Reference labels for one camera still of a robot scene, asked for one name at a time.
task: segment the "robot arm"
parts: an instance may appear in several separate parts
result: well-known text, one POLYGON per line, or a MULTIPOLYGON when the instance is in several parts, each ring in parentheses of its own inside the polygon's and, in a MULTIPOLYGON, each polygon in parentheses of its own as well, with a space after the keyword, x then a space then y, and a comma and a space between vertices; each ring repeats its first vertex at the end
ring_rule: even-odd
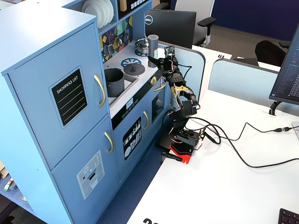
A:
POLYGON ((196 114, 198 102, 194 92, 186 86, 186 81, 178 69, 178 60, 175 57, 174 46, 165 48, 165 58, 155 59, 149 56, 149 60, 162 72, 178 103, 179 109, 172 113, 172 116, 175 117, 174 119, 183 119, 196 114), (184 97, 187 100, 182 101, 180 97, 184 97))
POLYGON ((155 59, 149 56, 149 60, 162 72, 178 104, 178 109, 169 114, 169 118, 173 121, 172 131, 176 139, 171 143, 170 149, 182 158, 182 162, 188 164, 199 138, 198 133, 187 131, 184 127, 188 118, 197 113, 196 107, 199 104, 192 89, 186 86, 186 81, 178 68, 174 46, 165 48, 165 58, 155 59))

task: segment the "computer monitor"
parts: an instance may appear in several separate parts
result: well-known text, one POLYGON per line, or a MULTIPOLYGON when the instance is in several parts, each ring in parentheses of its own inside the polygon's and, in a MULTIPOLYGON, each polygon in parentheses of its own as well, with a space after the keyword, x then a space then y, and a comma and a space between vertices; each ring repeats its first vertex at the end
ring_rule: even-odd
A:
POLYGON ((274 83, 269 99, 299 105, 299 30, 296 29, 289 51, 274 83))
POLYGON ((156 34, 160 41, 191 49, 195 20, 196 12, 152 9, 145 13, 145 34, 156 34))

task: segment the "stacked plates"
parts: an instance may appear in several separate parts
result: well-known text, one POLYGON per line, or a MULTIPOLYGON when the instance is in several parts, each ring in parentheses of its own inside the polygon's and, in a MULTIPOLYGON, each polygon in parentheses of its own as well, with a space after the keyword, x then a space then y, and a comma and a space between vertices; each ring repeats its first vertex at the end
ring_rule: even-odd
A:
POLYGON ((82 6, 82 12, 97 16, 100 29, 113 19, 113 5, 110 0, 87 0, 82 6))

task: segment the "wire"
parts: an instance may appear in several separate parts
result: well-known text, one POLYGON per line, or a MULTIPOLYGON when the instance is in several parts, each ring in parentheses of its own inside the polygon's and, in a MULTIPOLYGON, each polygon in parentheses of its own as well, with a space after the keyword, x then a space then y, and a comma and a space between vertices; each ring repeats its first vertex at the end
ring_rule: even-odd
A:
POLYGON ((160 79, 161 87, 162 87, 162 79, 164 79, 164 81, 166 82, 166 78, 161 77, 161 79, 160 79))
POLYGON ((282 165, 282 164, 285 164, 285 163, 288 163, 288 162, 292 162, 292 161, 295 161, 295 160, 299 160, 299 158, 294 158, 294 159, 286 160, 286 161, 284 161, 284 162, 279 162, 279 163, 274 163, 274 164, 269 164, 269 165, 263 165, 263 166, 251 166, 251 165, 249 165, 249 164, 248 164, 248 163, 241 157, 241 155, 239 154, 238 150, 235 148, 234 144, 232 143, 232 141, 229 139, 228 135, 224 132, 224 130, 223 130, 221 127, 219 127, 218 125, 212 125, 212 124, 209 124, 209 125, 207 125, 207 126, 212 126, 212 127, 214 127, 214 128, 215 128, 215 127, 219 128, 219 129, 224 133, 226 139, 229 141, 230 145, 233 147, 233 149, 235 150, 235 152, 237 153, 237 155, 239 156, 239 158, 242 160, 242 162, 243 162, 246 166, 248 166, 248 167, 250 167, 250 168, 273 167, 273 166, 282 165))
MULTIPOLYGON (((251 166, 251 165, 249 165, 249 164, 248 164, 248 163, 241 157, 241 155, 239 154, 238 150, 235 148, 234 144, 232 143, 233 140, 231 140, 231 139, 228 137, 228 135, 224 132, 224 130, 223 130, 220 126, 218 126, 218 125, 213 125, 213 124, 211 124, 210 122, 208 122, 208 121, 206 121, 206 120, 204 120, 204 119, 201 119, 201 118, 193 118, 193 117, 190 117, 189 119, 198 119, 198 120, 202 120, 202 121, 208 123, 208 125, 204 126, 203 128, 196 129, 196 130, 205 130, 206 128, 208 128, 209 130, 211 130, 211 129, 209 128, 209 126, 211 126, 213 129, 215 129, 215 132, 214 132, 214 131, 212 131, 212 132, 214 132, 214 133, 219 137, 219 139, 221 139, 221 138, 227 139, 227 140, 229 141, 230 145, 233 147, 233 149, 234 149, 235 152, 237 153, 237 155, 239 156, 239 158, 242 160, 242 162, 243 162, 246 166, 248 166, 248 167, 250 167, 250 168, 273 167, 273 166, 282 165, 282 164, 285 164, 285 163, 288 163, 288 162, 291 162, 291 161, 299 160, 299 158, 294 158, 294 159, 290 159, 290 160, 287 160, 287 161, 284 161, 284 162, 279 162, 279 163, 274 163, 274 164, 269 164, 269 165, 263 165, 263 166, 251 166), (221 136, 219 135, 219 132, 217 131, 216 127, 219 128, 219 129, 223 132, 223 134, 225 135, 225 137, 221 137, 221 136)), ((246 127, 247 124, 248 124, 249 126, 251 126, 252 128, 254 128, 255 130, 261 132, 261 133, 282 132, 284 129, 287 129, 286 131, 289 131, 289 130, 291 130, 291 129, 294 129, 294 128, 299 127, 299 126, 295 126, 295 127, 292 127, 292 128, 287 127, 287 128, 277 128, 277 129, 269 130, 269 131, 260 131, 259 129, 253 127, 253 126, 252 126, 251 124, 249 124, 248 122, 245 123, 244 128, 246 127)), ((238 139, 240 139, 240 137, 241 137, 241 135, 242 135, 242 133, 243 133, 243 131, 244 131, 244 128, 243 128, 243 130, 242 130, 242 132, 241 132, 241 134, 240 134, 240 136, 239 136, 238 139)), ((208 137, 209 140, 211 140, 213 143, 215 143, 215 140, 214 140, 214 139, 210 139, 210 137, 208 137)))
MULTIPOLYGON (((261 131, 261 130, 257 129, 256 127, 253 127, 250 123, 246 122, 245 125, 244 125, 244 127, 243 127, 243 129, 242 129, 242 131, 241 131, 241 133, 240 133, 240 135, 239 135, 239 137, 238 137, 237 139, 229 139, 229 140, 231 140, 231 141, 238 141, 238 140, 241 138, 241 136, 242 136, 242 134, 243 134, 243 132, 244 132, 244 129, 245 129, 246 125, 249 125, 250 127, 252 127, 253 129, 257 130, 257 131, 260 132, 260 133, 289 131, 289 130, 292 130, 292 129, 294 129, 294 128, 298 128, 298 127, 299 127, 299 126, 296 126, 296 127, 285 127, 285 128, 276 128, 276 129, 269 130, 269 131, 261 131)), ((209 129, 211 132, 213 132, 214 134, 217 135, 217 133, 216 133, 215 131, 213 131, 211 128, 208 127, 208 129, 209 129)), ((227 139, 226 137, 223 137, 223 136, 220 136, 220 135, 219 135, 218 137, 219 137, 219 138, 222 138, 222 139, 227 139)))
POLYGON ((172 72, 174 72, 174 70, 173 70, 173 61, 172 60, 170 60, 171 61, 171 70, 172 70, 172 72))
POLYGON ((176 87, 176 85, 175 84, 173 84, 173 86, 174 86, 174 91, 175 91, 175 94, 176 94, 176 96, 175 96, 175 100, 176 100, 176 102, 177 102, 177 104, 178 104, 178 107, 179 107, 179 109, 182 109, 182 107, 181 107, 181 105, 178 103, 178 100, 177 100, 177 87, 176 87))
POLYGON ((186 78, 186 75, 187 75, 188 71, 192 68, 192 66, 186 66, 186 65, 182 65, 182 64, 178 64, 178 65, 179 65, 179 66, 186 67, 186 68, 189 68, 189 69, 187 70, 187 72, 185 73, 185 75, 184 75, 184 78, 186 78))
POLYGON ((215 133, 215 134, 217 135, 217 137, 219 138, 219 141, 216 141, 216 140, 213 139, 210 135, 207 135, 207 137, 209 138, 209 140, 211 140, 211 141, 212 141, 213 143, 215 143, 216 145, 220 145, 220 144, 221 144, 221 138, 219 137, 220 134, 219 134, 219 132, 217 131, 217 129, 216 129, 210 122, 208 122, 207 120, 204 120, 204 119, 202 119, 202 118, 189 117, 188 120, 189 120, 189 119, 198 119, 198 120, 202 120, 202 121, 208 123, 209 125, 204 126, 203 128, 200 128, 200 129, 196 129, 196 130, 188 129, 188 128, 186 127, 186 125, 185 125, 185 128, 186 128, 187 130, 189 130, 189 131, 199 131, 199 130, 203 130, 203 132, 205 132, 205 129, 206 129, 208 126, 212 126, 212 127, 214 128, 214 130, 215 130, 214 133, 215 133))
POLYGON ((173 110, 173 109, 168 110, 168 111, 166 111, 166 113, 165 113, 164 116, 163 116, 162 124, 161 124, 161 129, 162 129, 162 130, 163 130, 163 123, 164 123, 165 116, 166 116, 169 112, 171 112, 171 111, 175 111, 175 110, 173 110))
POLYGON ((170 133, 172 132, 172 130, 173 130, 173 127, 172 127, 172 129, 170 130, 170 132, 169 132, 169 138, 172 140, 172 141, 174 141, 175 143, 182 143, 182 141, 181 142, 177 142, 177 141, 175 141, 175 140, 173 140, 171 137, 170 137, 170 133))

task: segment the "gold cabinet handle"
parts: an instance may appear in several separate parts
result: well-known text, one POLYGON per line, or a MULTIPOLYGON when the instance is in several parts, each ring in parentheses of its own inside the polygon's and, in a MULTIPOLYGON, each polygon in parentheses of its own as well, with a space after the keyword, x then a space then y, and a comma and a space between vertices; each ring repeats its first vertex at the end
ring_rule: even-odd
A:
POLYGON ((157 92, 157 91, 163 89, 166 85, 167 85, 167 82, 165 82, 160 88, 157 88, 154 91, 157 92))
POLYGON ((145 115, 146 120, 148 121, 148 124, 147 124, 147 125, 145 126, 145 128, 144 128, 144 130, 145 130, 145 129, 147 129, 147 128, 149 127, 149 125, 150 125, 150 119, 149 119, 148 114, 147 114, 145 111, 143 111, 143 114, 145 115))
POLYGON ((100 102, 99 107, 102 107, 105 104, 106 101, 106 93, 105 93, 105 88, 103 86, 103 83, 101 82, 101 80, 99 79, 99 77, 94 74, 94 79, 95 81, 97 81, 97 83, 99 84, 99 86, 101 87, 102 93, 103 93, 103 100, 102 102, 100 102))
POLYGON ((112 153, 114 150, 113 141, 107 132, 105 132, 105 136, 106 136, 106 138, 108 138, 108 140, 110 141, 110 144, 111 144, 111 149, 108 151, 108 153, 112 153))

